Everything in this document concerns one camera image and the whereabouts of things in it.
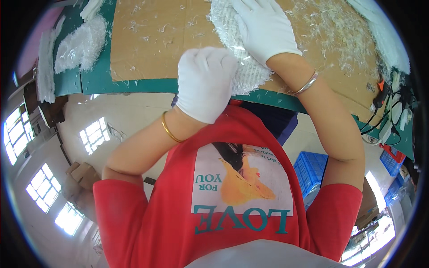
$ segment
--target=yellow dress illustration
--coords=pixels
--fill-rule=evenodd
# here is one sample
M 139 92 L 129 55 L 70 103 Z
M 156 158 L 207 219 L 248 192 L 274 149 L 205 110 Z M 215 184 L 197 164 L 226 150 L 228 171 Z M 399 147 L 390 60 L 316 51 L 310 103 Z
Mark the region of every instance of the yellow dress illustration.
M 243 166 L 237 172 L 228 162 L 219 158 L 227 174 L 222 182 L 221 198 L 227 205 L 241 205 L 252 199 L 275 199 L 275 194 L 259 180 L 259 170 L 249 166 L 248 157 L 254 150 L 244 147 Z

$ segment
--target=cardboard sheet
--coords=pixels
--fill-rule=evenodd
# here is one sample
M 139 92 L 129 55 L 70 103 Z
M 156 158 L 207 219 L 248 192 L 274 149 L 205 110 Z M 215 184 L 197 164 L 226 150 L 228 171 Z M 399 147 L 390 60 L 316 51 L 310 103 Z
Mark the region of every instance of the cardboard sheet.
M 277 0 L 284 10 L 294 8 L 291 0 Z M 332 0 L 341 5 L 347 15 L 362 21 L 362 28 L 369 33 L 367 24 L 345 0 Z M 117 0 L 112 29 L 111 75 L 113 81 L 151 78 L 177 78 L 177 64 L 183 52 L 205 46 L 223 47 L 214 26 L 207 21 L 211 3 L 205 0 Z M 305 13 L 317 11 L 307 9 Z M 290 17 L 297 42 L 308 33 L 309 26 L 300 16 Z M 369 40 L 372 57 L 367 57 L 368 68 L 352 64 L 352 72 L 340 70 L 339 53 L 321 53 L 317 38 L 305 44 L 304 56 L 329 86 L 340 96 L 349 111 L 366 122 L 372 115 L 369 107 L 378 90 L 378 82 L 371 71 L 376 68 L 375 45 Z M 260 88 L 287 93 L 287 87 L 277 76 Z M 371 121 L 380 120 L 383 108 Z

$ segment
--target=silver bangle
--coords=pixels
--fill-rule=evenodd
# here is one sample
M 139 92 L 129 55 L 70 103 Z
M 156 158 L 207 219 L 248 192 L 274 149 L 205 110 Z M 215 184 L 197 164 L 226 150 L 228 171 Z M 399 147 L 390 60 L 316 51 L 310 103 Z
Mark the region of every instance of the silver bangle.
M 297 92 L 292 92 L 292 94 L 294 96 L 298 96 L 302 92 L 306 91 L 309 87 L 311 87 L 311 85 L 314 83 L 314 81 L 316 81 L 316 79 L 317 79 L 317 72 L 316 72 L 316 69 L 314 69 L 314 74 L 310 78 L 310 80 L 300 90 L 298 90 Z

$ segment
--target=red t-shirt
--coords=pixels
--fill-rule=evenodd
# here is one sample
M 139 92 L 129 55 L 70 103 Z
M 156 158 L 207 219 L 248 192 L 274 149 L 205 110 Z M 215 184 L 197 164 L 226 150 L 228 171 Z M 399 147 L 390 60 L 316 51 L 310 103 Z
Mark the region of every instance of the red t-shirt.
M 362 193 L 327 185 L 306 212 L 277 140 L 251 112 L 228 106 L 169 152 L 149 202 L 142 188 L 118 180 L 96 182 L 94 197 L 110 267 L 184 267 L 257 239 L 338 261 Z

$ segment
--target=person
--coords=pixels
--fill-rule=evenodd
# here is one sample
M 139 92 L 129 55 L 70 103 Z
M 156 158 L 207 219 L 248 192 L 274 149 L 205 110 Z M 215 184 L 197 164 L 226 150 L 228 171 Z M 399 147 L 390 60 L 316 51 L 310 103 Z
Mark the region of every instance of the person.
M 301 56 L 274 0 L 231 3 L 245 49 L 298 92 L 314 123 L 329 155 L 321 189 L 305 211 L 282 147 L 254 114 L 227 105 L 237 60 L 224 48 L 190 49 L 178 63 L 176 106 L 122 142 L 94 184 L 111 268 L 185 267 L 256 241 L 264 246 L 252 247 L 255 254 L 241 255 L 243 260 L 264 250 L 297 256 L 298 248 L 338 262 L 347 245 L 362 200 L 359 129 Z M 142 174 L 167 152 L 147 201 Z

